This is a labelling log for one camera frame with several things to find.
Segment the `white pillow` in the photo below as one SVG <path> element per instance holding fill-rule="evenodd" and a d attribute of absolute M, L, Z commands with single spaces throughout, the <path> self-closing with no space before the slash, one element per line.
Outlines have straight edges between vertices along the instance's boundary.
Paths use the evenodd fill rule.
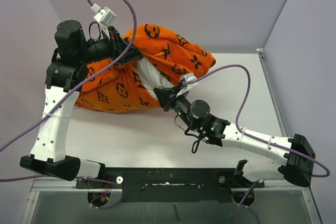
<path fill-rule="evenodd" d="M 172 88 L 173 85 L 168 79 L 161 74 L 157 68 L 151 64 L 146 58 L 141 58 L 133 64 L 140 81 L 143 83 L 147 92 L 152 98 L 157 101 L 157 97 L 154 94 L 154 88 Z"/>

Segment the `orange patterned plush pillowcase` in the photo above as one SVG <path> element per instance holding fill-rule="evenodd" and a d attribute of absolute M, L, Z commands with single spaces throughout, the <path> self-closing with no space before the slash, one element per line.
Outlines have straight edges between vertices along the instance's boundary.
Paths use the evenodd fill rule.
<path fill-rule="evenodd" d="M 108 113 L 158 108 L 155 88 L 174 87 L 188 73 L 200 78 L 216 64 L 211 53 L 165 27 L 142 24 L 136 30 L 133 46 L 142 58 L 110 68 L 112 59 L 88 64 L 90 81 L 76 107 Z"/>

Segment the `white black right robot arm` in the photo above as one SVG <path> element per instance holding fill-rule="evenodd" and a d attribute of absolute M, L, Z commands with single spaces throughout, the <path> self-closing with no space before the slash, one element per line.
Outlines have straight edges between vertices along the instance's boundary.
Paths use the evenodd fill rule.
<path fill-rule="evenodd" d="M 234 182 L 241 187 L 261 179 L 285 179 L 296 186 L 310 187 L 316 154 L 303 135 L 276 137 L 237 127 L 212 115 L 207 102 L 189 102 L 186 95 L 179 91 L 178 87 L 154 89 L 161 108 L 164 111 L 173 110 L 187 127 L 185 135 L 197 139 L 192 153 L 197 152 L 200 142 L 205 142 L 266 157 L 268 160 L 264 163 L 239 161 Z"/>

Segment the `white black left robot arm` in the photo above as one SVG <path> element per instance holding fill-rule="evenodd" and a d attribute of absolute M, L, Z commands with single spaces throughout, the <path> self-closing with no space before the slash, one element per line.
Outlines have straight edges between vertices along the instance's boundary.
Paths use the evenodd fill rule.
<path fill-rule="evenodd" d="M 29 155 L 20 159 L 20 166 L 41 175 L 72 181 L 88 178 L 96 188 L 105 185 L 107 175 L 102 163 L 66 155 L 66 137 L 70 117 L 89 70 L 87 65 L 105 59 L 123 57 L 124 65 L 141 58 L 141 53 L 119 32 L 109 26 L 102 37 L 86 40 L 82 25 L 66 20 L 57 26 L 57 48 L 46 71 L 45 105 L 42 124 Z"/>

